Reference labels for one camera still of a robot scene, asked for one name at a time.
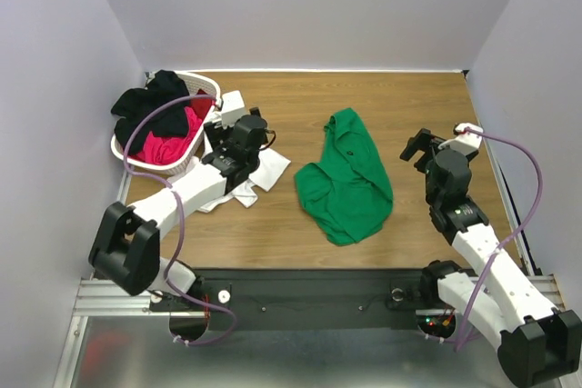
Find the green t shirt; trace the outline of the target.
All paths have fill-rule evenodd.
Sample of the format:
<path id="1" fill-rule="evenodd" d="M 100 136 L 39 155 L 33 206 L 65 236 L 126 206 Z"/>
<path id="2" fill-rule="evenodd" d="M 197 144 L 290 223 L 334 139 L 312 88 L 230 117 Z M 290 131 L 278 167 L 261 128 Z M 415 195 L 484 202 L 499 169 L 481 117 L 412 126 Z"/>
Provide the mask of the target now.
<path id="1" fill-rule="evenodd" d="M 295 174 L 301 208 L 331 244 L 357 244 L 383 229 L 394 193 L 376 144 L 352 108 L 324 126 L 320 160 Z"/>

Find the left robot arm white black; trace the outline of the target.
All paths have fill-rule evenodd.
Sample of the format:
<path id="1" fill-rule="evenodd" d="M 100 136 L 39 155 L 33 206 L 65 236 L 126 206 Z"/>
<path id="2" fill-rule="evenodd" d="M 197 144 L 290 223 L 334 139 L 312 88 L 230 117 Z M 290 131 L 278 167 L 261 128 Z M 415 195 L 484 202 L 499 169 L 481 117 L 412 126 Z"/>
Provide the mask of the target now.
<path id="1" fill-rule="evenodd" d="M 170 293 L 181 309 L 196 308 L 203 289 L 196 274 L 160 255 L 161 240 L 175 226 L 178 243 L 185 236 L 185 219 L 244 183 L 259 166 L 259 152 L 267 142 L 267 121 L 257 108 L 242 115 L 232 127 L 207 124 L 212 151 L 189 173 L 146 199 L 130 205 L 115 202 L 104 212 L 88 262 L 95 271 L 130 295 L 143 291 Z"/>

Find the white t shirt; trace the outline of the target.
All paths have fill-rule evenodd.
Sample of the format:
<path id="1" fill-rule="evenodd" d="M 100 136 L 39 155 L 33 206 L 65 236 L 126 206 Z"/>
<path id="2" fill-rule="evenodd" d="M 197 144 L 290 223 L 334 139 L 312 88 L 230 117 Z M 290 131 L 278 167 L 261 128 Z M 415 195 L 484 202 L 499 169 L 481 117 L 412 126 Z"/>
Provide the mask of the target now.
<path id="1" fill-rule="evenodd" d="M 260 152 L 259 160 L 258 168 L 249 175 L 245 182 L 230 193 L 204 204 L 198 209 L 198 212 L 210 213 L 220 204 L 224 204 L 231 199 L 236 199 L 245 208 L 250 208 L 258 199 L 254 188 L 259 187 L 263 191 L 269 192 L 291 164 L 289 159 L 271 148 Z"/>

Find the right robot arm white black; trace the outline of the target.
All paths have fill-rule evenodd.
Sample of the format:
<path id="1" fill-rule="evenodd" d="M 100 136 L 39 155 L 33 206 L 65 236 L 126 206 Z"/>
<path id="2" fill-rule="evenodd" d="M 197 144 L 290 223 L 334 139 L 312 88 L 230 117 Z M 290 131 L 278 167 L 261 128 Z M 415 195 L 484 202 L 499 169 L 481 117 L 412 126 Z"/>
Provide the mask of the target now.
<path id="1" fill-rule="evenodd" d="M 509 381 L 532 387 L 575 373 L 580 365 L 581 320 L 545 297 L 507 253 L 486 214 L 469 196 L 470 161 L 487 134 L 471 123 L 458 124 L 445 140 L 426 128 L 408 139 L 400 157 L 421 157 L 426 203 L 436 230 L 472 267 L 471 278 L 453 262 L 433 262 L 418 285 L 421 301 L 445 303 L 461 319 L 450 342 L 460 350 L 476 329 L 493 347 Z"/>

